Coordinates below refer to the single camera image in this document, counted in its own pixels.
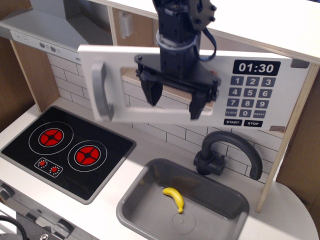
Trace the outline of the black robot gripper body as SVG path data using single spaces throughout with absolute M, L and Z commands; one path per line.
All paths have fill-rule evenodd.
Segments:
M 182 43 L 159 38 L 160 53 L 137 54 L 134 61 L 138 67 L 136 75 L 140 78 L 143 72 L 157 75 L 162 85 L 187 93 L 211 90 L 211 101 L 219 95 L 218 86 L 221 79 L 207 70 L 200 58 L 200 38 Z

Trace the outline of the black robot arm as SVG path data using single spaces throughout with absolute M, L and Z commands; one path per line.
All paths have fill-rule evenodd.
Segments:
M 190 118 L 197 120 L 206 103 L 217 99 L 221 84 L 221 79 L 204 66 L 216 55 L 200 56 L 201 34 L 217 46 L 207 29 L 215 21 L 217 8 L 209 0 L 155 0 L 153 5 L 158 14 L 156 41 L 160 53 L 136 55 L 136 75 L 152 106 L 158 103 L 163 86 L 190 93 Z

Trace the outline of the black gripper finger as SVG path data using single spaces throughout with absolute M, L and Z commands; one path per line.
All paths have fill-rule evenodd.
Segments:
M 205 105 L 212 101 L 211 90 L 195 91 L 192 93 L 192 99 L 189 105 L 190 119 L 197 120 Z
M 160 82 L 160 78 L 149 72 L 143 72 L 139 78 L 147 102 L 155 106 L 162 96 L 163 91 L 163 84 Z

